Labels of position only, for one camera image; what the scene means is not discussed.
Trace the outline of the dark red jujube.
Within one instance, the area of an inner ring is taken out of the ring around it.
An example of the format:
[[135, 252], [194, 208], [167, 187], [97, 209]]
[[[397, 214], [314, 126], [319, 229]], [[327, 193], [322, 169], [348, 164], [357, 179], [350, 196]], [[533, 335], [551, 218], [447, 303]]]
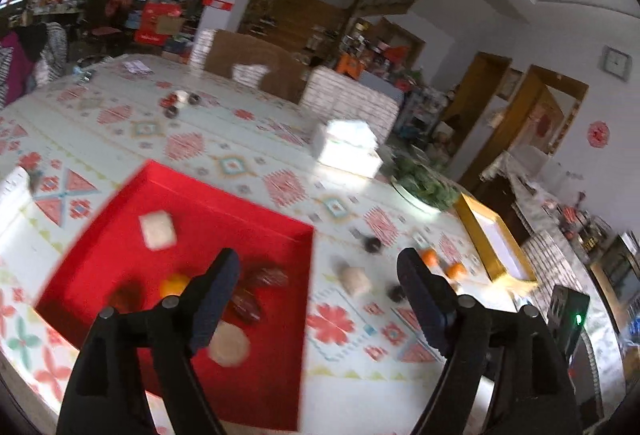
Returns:
[[124, 281], [107, 296], [107, 305], [119, 314], [135, 313], [143, 308], [143, 288], [139, 281]]

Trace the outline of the dark brown chestnut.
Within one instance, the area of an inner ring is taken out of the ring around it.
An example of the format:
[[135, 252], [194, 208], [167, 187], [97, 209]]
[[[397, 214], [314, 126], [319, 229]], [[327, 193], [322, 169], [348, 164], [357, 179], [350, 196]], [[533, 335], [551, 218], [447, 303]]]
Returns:
[[236, 288], [229, 299], [228, 307], [236, 317], [251, 325], [262, 320], [262, 306], [253, 292], [246, 288]]

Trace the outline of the dark red jujube date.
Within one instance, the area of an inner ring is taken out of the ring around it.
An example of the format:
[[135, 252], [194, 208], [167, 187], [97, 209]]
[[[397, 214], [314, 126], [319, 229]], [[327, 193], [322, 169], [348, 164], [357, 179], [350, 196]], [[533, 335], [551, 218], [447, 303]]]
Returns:
[[288, 286], [288, 274], [278, 266], [259, 267], [244, 280], [249, 288], [283, 288]]

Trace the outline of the chair cover right side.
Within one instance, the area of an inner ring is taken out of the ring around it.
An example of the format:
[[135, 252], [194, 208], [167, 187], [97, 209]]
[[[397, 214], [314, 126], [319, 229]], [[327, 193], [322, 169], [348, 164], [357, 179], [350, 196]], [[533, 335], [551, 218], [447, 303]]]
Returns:
[[521, 245], [523, 254], [532, 266], [538, 285], [526, 299], [548, 317], [553, 288], [563, 285], [578, 292], [592, 295], [585, 279], [579, 279], [574, 268], [548, 231], [535, 233]]

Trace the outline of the yellow shallow box tray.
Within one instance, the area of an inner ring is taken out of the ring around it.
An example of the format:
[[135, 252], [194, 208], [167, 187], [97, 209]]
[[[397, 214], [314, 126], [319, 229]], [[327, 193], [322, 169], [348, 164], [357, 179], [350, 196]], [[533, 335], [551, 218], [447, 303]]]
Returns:
[[532, 265], [496, 212], [464, 193], [454, 209], [492, 283], [518, 294], [536, 288]]

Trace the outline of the orange mandarin large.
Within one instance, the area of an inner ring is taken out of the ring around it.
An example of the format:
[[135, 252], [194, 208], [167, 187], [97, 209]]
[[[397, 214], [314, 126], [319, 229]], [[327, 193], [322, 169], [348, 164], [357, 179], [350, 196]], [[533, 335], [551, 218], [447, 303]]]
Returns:
[[462, 262], [455, 262], [450, 264], [446, 271], [446, 276], [450, 280], [461, 281], [469, 276], [469, 271], [466, 269]]

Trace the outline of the red shallow box tray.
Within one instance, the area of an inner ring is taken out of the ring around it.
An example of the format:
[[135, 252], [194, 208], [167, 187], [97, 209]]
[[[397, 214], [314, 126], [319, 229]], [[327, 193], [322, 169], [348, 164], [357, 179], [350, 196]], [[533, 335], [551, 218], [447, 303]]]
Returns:
[[222, 421], [295, 432], [313, 245], [311, 225], [149, 161], [81, 233], [36, 309], [79, 347], [104, 306], [150, 308], [177, 281], [204, 273], [225, 247], [239, 255], [241, 285], [257, 269], [280, 267], [287, 285], [254, 291], [259, 321], [224, 312], [250, 340], [247, 358], [225, 368], [199, 351], [193, 364]]

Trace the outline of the white bowl of greens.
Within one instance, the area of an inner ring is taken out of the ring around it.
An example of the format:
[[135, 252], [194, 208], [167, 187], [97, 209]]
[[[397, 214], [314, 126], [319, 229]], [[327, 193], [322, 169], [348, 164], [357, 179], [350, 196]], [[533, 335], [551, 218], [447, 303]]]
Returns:
[[441, 212], [450, 210], [460, 196], [452, 182], [408, 156], [394, 158], [392, 186], [413, 205]]

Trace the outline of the patterned tablecloth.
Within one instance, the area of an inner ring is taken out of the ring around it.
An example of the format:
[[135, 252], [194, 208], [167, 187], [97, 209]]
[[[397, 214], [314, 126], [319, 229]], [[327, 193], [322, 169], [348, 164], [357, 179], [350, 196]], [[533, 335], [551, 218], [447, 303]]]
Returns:
[[[460, 292], [512, 311], [492, 285], [454, 213], [424, 213], [387, 182], [321, 165], [306, 138], [311, 117], [294, 104], [147, 56], [144, 75], [121, 61], [84, 82], [69, 76], [7, 106], [1, 166], [36, 176], [34, 199], [1, 223], [1, 373], [43, 432], [60, 410], [75, 349], [34, 305], [67, 249], [96, 212], [154, 160], [314, 227], [299, 426], [306, 434], [407, 434], [438, 381], [442, 358], [386, 290], [404, 247], [433, 247], [462, 262]], [[168, 118], [160, 99], [201, 96]], [[365, 237], [382, 250], [368, 253]], [[361, 267], [368, 294], [350, 297], [343, 266]]]

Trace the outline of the small snack pile far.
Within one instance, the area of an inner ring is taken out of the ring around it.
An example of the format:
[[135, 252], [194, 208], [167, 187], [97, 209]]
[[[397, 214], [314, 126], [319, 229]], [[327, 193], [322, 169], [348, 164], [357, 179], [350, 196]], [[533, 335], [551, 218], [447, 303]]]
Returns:
[[198, 106], [200, 103], [200, 95], [182, 89], [175, 90], [160, 99], [160, 107], [163, 110], [163, 114], [168, 118], [177, 117], [184, 106]]

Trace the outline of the white tissue box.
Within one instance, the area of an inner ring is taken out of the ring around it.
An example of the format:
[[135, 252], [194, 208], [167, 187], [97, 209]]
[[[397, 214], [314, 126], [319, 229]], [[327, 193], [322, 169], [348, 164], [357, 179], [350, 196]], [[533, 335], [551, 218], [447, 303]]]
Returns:
[[363, 121], [318, 124], [311, 136], [310, 151], [320, 164], [364, 178], [373, 178], [383, 164], [378, 138]]

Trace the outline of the brown chair back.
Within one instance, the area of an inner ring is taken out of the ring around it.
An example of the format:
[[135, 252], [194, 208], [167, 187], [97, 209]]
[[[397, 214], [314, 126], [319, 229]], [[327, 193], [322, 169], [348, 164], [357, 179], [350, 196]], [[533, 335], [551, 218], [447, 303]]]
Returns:
[[299, 103], [308, 69], [285, 49], [246, 34], [216, 31], [206, 72]]

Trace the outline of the chair with white cover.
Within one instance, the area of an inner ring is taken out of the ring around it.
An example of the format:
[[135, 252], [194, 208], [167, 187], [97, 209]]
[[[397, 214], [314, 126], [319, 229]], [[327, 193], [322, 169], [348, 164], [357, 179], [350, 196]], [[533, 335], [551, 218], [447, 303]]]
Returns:
[[318, 66], [311, 71], [298, 105], [318, 120], [363, 121], [379, 143], [384, 143], [399, 113], [399, 103], [381, 91]]

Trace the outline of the wall clock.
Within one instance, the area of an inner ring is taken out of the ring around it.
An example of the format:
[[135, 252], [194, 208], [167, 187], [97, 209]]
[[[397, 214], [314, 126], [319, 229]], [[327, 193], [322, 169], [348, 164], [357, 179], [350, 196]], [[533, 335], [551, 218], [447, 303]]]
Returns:
[[623, 82], [627, 82], [632, 69], [632, 58], [630, 54], [617, 50], [610, 46], [604, 46], [599, 63], [600, 69]]

